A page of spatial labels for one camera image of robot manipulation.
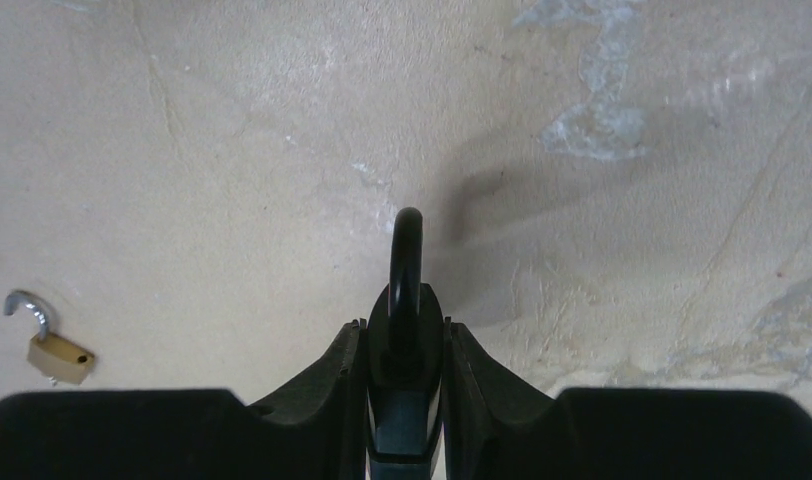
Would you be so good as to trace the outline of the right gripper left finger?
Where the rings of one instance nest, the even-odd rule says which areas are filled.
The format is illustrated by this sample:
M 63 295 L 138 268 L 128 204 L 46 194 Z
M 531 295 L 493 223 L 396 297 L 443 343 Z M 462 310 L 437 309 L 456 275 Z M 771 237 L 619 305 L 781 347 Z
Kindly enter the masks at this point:
M 367 326 L 344 324 L 322 356 L 248 406 L 268 445 L 256 459 L 266 479 L 364 479 Z

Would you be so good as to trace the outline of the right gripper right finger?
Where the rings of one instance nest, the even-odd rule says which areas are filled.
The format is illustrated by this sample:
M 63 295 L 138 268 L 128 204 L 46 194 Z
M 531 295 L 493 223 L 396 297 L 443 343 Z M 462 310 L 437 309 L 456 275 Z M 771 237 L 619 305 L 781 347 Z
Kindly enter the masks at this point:
M 543 420 L 553 400 L 445 319 L 442 418 L 448 479 L 548 479 Z

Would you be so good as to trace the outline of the black padlock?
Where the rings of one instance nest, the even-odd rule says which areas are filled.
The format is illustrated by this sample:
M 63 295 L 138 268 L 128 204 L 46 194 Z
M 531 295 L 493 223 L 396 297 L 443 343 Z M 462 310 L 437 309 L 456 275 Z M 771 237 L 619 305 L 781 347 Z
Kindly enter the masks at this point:
M 442 432 L 443 318 L 421 280 L 423 216 L 395 218 L 389 282 L 368 321 L 367 455 L 373 479 L 429 479 Z

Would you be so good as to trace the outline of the brass padlock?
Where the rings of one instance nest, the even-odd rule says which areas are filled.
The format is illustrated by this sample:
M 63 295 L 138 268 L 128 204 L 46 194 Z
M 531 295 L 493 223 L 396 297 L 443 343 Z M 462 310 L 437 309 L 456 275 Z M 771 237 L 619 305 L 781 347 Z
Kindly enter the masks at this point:
M 54 309 L 41 297 L 25 291 L 11 291 L 3 306 L 5 316 L 23 307 L 38 323 L 38 332 L 29 340 L 27 362 L 52 384 L 81 385 L 92 372 L 95 355 L 86 348 L 54 332 Z

